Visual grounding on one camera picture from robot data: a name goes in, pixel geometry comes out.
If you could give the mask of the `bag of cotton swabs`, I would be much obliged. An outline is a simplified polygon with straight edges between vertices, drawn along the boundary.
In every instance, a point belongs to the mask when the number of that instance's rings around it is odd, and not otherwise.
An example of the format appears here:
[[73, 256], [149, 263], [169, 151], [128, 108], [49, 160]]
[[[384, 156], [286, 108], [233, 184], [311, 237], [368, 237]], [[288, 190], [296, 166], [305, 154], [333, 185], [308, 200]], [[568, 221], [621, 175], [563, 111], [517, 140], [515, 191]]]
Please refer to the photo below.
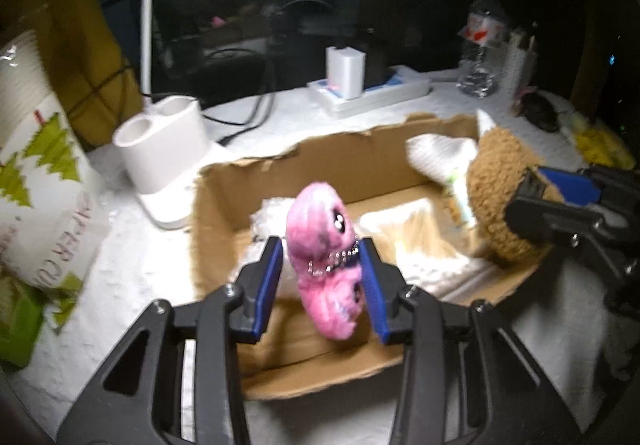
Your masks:
[[[250, 216], [252, 239], [239, 265], [260, 257], [269, 236], [284, 235], [286, 215], [293, 204], [292, 198], [267, 199]], [[356, 232], [372, 238], [381, 259], [398, 266], [407, 283], [438, 298], [469, 283], [489, 266], [479, 257], [467, 257], [442, 238], [428, 199], [364, 213], [356, 222]]]

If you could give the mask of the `brown plush pouch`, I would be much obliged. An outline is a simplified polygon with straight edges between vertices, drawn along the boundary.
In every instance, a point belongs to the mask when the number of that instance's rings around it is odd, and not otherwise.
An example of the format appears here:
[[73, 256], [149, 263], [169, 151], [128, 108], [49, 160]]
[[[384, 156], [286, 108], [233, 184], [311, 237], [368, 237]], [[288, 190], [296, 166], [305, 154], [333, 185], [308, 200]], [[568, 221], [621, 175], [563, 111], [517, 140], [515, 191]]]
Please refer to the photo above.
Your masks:
[[506, 225], [506, 205], [525, 178], [536, 178], [544, 159], [503, 127], [493, 127], [478, 141], [478, 153], [466, 171], [469, 205], [487, 246], [502, 261], [521, 262], [539, 249]]

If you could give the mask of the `pink plush toy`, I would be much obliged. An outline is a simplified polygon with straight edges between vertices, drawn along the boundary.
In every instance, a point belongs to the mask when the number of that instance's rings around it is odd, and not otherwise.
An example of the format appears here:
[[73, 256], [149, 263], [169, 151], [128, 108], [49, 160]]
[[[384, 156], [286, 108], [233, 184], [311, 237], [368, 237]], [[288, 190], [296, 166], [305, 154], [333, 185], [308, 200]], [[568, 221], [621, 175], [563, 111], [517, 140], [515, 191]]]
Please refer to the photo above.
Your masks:
[[285, 241], [314, 327], [328, 339], [349, 339], [364, 306], [359, 237], [330, 184], [314, 182], [297, 195], [286, 216]]

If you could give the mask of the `bear tissue pack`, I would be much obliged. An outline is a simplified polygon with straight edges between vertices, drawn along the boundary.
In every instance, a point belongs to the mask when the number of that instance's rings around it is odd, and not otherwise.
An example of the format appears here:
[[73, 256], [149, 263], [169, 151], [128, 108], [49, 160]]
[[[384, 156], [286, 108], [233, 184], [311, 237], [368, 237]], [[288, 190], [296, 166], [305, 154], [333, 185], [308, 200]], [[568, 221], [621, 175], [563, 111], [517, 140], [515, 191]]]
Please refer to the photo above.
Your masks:
[[449, 176], [445, 183], [445, 198], [451, 215], [460, 226], [472, 229], [476, 219], [469, 201], [466, 176]]

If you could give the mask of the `white waffle towel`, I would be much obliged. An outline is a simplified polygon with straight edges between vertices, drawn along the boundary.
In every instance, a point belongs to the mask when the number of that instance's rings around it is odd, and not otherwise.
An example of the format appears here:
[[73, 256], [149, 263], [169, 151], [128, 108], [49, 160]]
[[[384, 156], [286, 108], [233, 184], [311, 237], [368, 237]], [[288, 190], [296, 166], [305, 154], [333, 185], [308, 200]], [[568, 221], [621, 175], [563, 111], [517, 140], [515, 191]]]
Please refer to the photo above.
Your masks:
[[458, 199], [468, 192], [466, 175], [479, 149], [480, 143], [472, 138], [433, 133], [416, 135], [406, 142], [409, 166], [448, 188]]

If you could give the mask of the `yellow paper sheet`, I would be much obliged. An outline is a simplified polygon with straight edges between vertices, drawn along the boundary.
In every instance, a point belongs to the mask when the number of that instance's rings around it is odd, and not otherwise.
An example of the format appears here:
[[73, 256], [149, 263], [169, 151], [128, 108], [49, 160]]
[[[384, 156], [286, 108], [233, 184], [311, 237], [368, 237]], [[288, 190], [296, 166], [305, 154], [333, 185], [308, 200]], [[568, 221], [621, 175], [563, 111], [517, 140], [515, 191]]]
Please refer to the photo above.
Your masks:
[[623, 141], [601, 122], [591, 122], [582, 114], [574, 113], [570, 117], [570, 132], [578, 153], [588, 165], [627, 171], [637, 165]]

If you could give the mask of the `brown cardboard box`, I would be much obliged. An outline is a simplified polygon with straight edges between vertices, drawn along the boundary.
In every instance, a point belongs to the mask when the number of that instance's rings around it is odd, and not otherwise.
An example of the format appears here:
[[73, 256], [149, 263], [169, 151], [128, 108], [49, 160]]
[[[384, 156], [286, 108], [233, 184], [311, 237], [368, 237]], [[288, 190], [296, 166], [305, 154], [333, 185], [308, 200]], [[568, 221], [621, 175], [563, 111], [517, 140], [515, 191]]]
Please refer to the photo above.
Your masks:
[[204, 168], [191, 226], [198, 295], [236, 280], [269, 239], [283, 247], [265, 335], [238, 349], [245, 396], [290, 399], [401, 361], [401, 347], [378, 341], [368, 314], [366, 240], [439, 300], [505, 299], [542, 250], [509, 235], [501, 210], [540, 164], [505, 128], [425, 114]]

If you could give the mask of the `black round pouch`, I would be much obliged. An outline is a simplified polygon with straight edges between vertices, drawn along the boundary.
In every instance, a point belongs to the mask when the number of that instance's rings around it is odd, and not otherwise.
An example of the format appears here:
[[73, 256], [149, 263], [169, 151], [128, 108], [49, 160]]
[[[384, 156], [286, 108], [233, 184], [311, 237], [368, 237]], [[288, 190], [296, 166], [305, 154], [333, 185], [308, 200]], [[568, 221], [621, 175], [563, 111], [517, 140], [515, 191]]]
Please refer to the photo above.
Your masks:
[[541, 131], [560, 131], [558, 113], [548, 98], [538, 92], [527, 93], [520, 98], [520, 115]]

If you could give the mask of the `white perforated basket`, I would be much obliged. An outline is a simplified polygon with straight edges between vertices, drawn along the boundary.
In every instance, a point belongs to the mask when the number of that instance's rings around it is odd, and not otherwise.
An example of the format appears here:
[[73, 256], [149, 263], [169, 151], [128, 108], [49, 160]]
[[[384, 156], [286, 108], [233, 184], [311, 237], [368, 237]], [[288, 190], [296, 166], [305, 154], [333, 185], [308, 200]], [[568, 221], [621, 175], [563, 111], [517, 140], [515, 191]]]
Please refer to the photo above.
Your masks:
[[529, 88], [536, 58], [536, 37], [521, 29], [512, 30], [501, 79], [501, 91], [508, 98], [516, 100]]

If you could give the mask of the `white desk lamp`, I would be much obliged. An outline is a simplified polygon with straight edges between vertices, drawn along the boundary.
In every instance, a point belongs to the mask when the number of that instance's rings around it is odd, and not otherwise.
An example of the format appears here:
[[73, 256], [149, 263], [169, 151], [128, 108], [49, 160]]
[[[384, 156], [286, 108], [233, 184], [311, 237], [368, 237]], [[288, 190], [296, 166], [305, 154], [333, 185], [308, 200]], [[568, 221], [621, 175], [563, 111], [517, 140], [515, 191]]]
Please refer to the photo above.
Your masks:
[[113, 135], [125, 171], [146, 215], [161, 229], [190, 224], [198, 171], [212, 149], [197, 98], [152, 98], [153, 0], [141, 0], [140, 90], [142, 112]]

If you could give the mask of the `clear water bottle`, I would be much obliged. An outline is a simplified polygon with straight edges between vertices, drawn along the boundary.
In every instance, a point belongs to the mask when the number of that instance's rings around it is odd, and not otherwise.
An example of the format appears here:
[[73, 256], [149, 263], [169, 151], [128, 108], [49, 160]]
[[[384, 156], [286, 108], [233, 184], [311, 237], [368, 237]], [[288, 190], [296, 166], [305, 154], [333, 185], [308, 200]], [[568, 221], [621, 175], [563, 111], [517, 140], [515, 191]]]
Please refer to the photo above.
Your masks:
[[462, 93], [486, 98], [495, 91], [507, 29], [500, 0], [475, 0], [471, 4], [460, 31], [463, 43], [457, 87]]

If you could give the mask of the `white power strip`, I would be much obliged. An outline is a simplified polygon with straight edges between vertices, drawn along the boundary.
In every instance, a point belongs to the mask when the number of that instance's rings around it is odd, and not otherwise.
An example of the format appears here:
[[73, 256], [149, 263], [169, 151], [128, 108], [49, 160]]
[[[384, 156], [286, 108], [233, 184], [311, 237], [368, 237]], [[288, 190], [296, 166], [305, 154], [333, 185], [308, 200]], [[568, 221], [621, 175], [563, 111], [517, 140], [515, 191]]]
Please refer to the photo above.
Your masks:
[[359, 98], [341, 98], [328, 88], [326, 80], [307, 83], [309, 98], [338, 119], [422, 98], [431, 92], [431, 88], [430, 77], [407, 66], [392, 67], [390, 79], [380, 86], [367, 88]]

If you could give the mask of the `white charger plug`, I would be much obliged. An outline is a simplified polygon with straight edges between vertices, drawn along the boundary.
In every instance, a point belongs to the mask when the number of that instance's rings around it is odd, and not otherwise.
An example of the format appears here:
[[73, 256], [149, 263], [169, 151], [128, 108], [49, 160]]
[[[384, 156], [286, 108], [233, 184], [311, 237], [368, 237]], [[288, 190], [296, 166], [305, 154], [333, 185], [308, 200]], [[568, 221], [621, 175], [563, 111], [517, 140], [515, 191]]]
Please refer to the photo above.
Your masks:
[[339, 98], [353, 100], [363, 91], [366, 54], [354, 48], [326, 49], [326, 86]]

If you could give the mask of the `green paper cup package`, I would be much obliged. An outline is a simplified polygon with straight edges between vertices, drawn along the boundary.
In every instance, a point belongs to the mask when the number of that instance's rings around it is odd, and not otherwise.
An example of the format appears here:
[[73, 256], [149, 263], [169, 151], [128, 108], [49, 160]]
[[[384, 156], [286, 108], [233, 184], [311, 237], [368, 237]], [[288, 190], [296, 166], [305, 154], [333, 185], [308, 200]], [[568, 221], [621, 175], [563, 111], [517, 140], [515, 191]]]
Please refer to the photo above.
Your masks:
[[59, 331], [70, 318], [84, 282], [68, 273], [60, 288], [41, 291], [1, 269], [1, 361], [25, 368], [44, 321]]

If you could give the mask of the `yellow curtain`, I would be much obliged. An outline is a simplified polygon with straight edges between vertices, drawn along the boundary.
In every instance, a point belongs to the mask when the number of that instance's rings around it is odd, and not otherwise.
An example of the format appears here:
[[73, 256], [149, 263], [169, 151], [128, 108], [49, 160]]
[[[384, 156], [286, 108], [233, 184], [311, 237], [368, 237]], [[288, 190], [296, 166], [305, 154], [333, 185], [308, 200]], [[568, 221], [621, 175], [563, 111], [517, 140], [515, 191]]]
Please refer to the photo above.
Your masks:
[[86, 150], [108, 144], [142, 110], [134, 66], [108, 27], [99, 0], [44, 0], [38, 32], [44, 66]]

